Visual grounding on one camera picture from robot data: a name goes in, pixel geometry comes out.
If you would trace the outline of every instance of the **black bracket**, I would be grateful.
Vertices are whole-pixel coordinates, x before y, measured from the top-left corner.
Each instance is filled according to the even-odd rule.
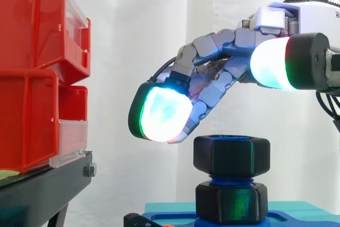
[[[124,227],[162,227],[161,225],[136,213],[124,216]]]

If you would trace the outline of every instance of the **screw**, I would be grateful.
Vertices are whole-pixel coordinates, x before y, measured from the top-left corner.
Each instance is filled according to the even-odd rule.
[[[96,163],[89,163],[87,166],[86,166],[86,176],[88,178],[93,178],[95,177],[97,174],[97,164]]]

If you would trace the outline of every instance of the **black hexagonal object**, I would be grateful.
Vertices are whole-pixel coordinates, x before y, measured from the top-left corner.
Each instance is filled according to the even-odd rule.
[[[252,178],[270,169],[270,143],[247,136],[197,137],[193,165],[213,176]]]
[[[196,213],[221,225],[259,224],[268,214],[267,187],[261,183],[238,188],[204,182],[196,187]]]

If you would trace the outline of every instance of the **red storage bin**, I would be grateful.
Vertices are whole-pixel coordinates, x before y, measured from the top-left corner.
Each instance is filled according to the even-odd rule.
[[[0,0],[1,69],[53,69],[71,85],[90,76],[91,23],[74,0]]]
[[[0,70],[0,95],[0,170],[25,173],[84,155],[86,87],[59,86],[53,70]]]

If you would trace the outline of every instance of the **yellow object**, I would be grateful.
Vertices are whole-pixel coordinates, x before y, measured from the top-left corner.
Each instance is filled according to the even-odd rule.
[[[8,178],[9,176],[15,176],[19,175],[20,173],[18,171],[12,171],[12,170],[0,170],[0,180]]]

